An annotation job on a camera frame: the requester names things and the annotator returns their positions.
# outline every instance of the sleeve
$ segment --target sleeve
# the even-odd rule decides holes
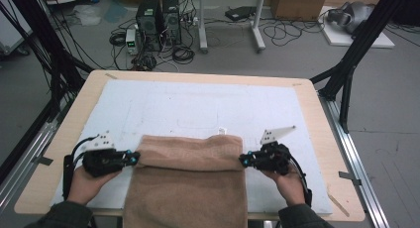
[[[39,221],[25,228],[86,228],[92,211],[87,207],[65,201],[54,205]]]
[[[283,228],[332,228],[319,217],[308,205],[290,206],[278,211]]]

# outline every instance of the white board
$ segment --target white board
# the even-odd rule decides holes
[[[146,134],[205,139],[225,128],[227,134],[243,139],[245,153],[261,148],[265,129],[291,126],[296,128],[279,141],[307,173],[313,209],[330,214],[325,183],[293,88],[110,80],[80,140],[109,131],[117,150],[135,150]],[[131,170],[125,169],[88,206],[123,208],[130,177]],[[246,183],[250,212],[277,212],[286,206],[274,182],[260,171],[246,169]],[[61,186],[52,203],[59,201]]]
[[[333,9],[333,7],[324,6],[321,10],[321,15],[330,9]],[[331,46],[347,47],[353,43],[352,36],[344,28],[338,26],[336,23],[327,22],[327,14],[324,15],[324,19],[320,18],[319,22],[324,22],[325,26],[322,32]],[[395,44],[384,33],[380,33],[372,47],[391,49],[395,47]]]

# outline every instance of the cloth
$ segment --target cloth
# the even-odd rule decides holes
[[[144,136],[124,227],[247,227],[242,140]]]
[[[25,228],[86,228],[91,217],[92,211],[86,206],[64,201],[54,205],[39,221]]]
[[[306,204],[281,209],[278,216],[282,228],[333,228]]]

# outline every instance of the computer tower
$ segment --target computer tower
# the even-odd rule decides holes
[[[145,44],[145,51],[158,52],[164,36],[160,34],[164,30],[163,14],[159,0],[141,0],[136,14],[140,37]]]
[[[162,0],[166,43],[181,44],[181,27],[179,18],[179,0]]]

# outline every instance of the wooden table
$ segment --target wooden table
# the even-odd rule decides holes
[[[39,165],[15,205],[17,213],[44,214],[50,210],[56,187],[62,174],[63,156],[71,153],[83,126],[96,105],[108,80],[130,79],[170,82],[223,83],[292,87],[295,89],[302,114],[312,141],[312,146],[326,182],[333,214],[324,219],[331,221],[362,221],[365,213],[352,182],[339,177],[347,172],[338,145],[318,99],[317,92],[308,79],[275,78],[235,75],[134,72],[95,70],[90,73],[79,95],[54,136],[46,158],[50,166]],[[122,216],[122,210],[94,209],[96,215]],[[274,215],[249,213],[249,219],[278,219]]]

